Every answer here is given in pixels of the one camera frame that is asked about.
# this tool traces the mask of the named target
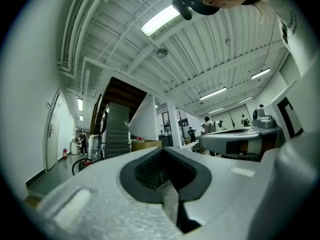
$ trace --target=white label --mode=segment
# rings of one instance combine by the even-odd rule
[[[256,174],[254,170],[242,169],[238,167],[232,167],[231,172],[235,174],[244,175],[247,177],[253,177]]]

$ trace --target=white ceiling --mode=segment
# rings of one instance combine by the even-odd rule
[[[262,10],[263,22],[254,6],[240,6],[221,9],[211,16],[193,13],[190,21],[178,16],[151,38],[146,37],[140,28],[171,3],[172,0],[101,1],[86,29],[79,65],[83,57],[107,62],[139,79],[161,100],[171,99],[179,108],[199,116],[257,95],[287,55],[270,7]],[[168,56],[158,58],[158,48],[166,48]],[[269,67],[270,74],[251,80],[252,75]],[[65,76],[65,85],[70,93],[81,95],[81,68],[77,70],[77,79]],[[83,115],[90,119],[98,90],[104,90],[108,82],[104,80],[105,69],[87,63],[86,70],[90,74],[83,78],[82,96],[93,99],[84,102]],[[203,103],[199,100],[222,87],[227,90]],[[72,99],[70,103],[76,105],[77,98]]]

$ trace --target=red fire extinguisher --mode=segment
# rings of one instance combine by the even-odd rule
[[[67,149],[63,149],[63,159],[67,159]]]

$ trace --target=fluorescent light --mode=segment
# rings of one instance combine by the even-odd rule
[[[250,100],[251,98],[252,98],[252,96],[251,96],[251,97],[249,97],[249,98],[246,98],[246,99],[244,99],[244,100],[239,101],[239,103],[241,103],[241,102],[245,102],[245,101],[247,101],[247,100]]]
[[[271,70],[271,68],[269,67],[268,69],[264,70],[264,71],[261,71],[259,72],[258,74],[254,74],[253,76],[251,76],[251,79],[255,79],[255,78],[258,78],[266,73],[268,73],[269,71]]]
[[[84,100],[82,98],[78,98],[78,110],[83,111]]]
[[[211,112],[209,112],[208,114],[211,114],[211,113],[217,112],[217,111],[219,111],[219,110],[223,110],[223,109],[224,109],[224,107],[219,108],[219,109],[216,109],[216,110],[214,110],[214,111],[211,111]]]
[[[180,13],[172,6],[169,5],[167,8],[160,11],[156,16],[150,19],[146,24],[141,27],[141,31],[150,37],[154,32],[161,28],[164,24],[177,17]]]
[[[202,100],[204,100],[204,99],[206,99],[206,98],[209,98],[209,97],[211,97],[212,95],[219,94],[219,93],[225,91],[226,89],[227,89],[227,87],[223,87],[223,88],[221,88],[221,89],[219,89],[219,90],[216,90],[216,91],[214,91],[214,92],[212,92],[212,93],[210,93],[210,94],[208,94],[208,95],[206,95],[206,96],[201,97],[201,98],[200,98],[200,101],[202,101]]]

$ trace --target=cardboard box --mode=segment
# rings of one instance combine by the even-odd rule
[[[138,151],[138,150],[144,150],[144,149],[148,149],[148,148],[153,148],[153,147],[162,147],[162,141],[161,140],[144,139],[144,142],[133,141],[131,143],[132,152]]]

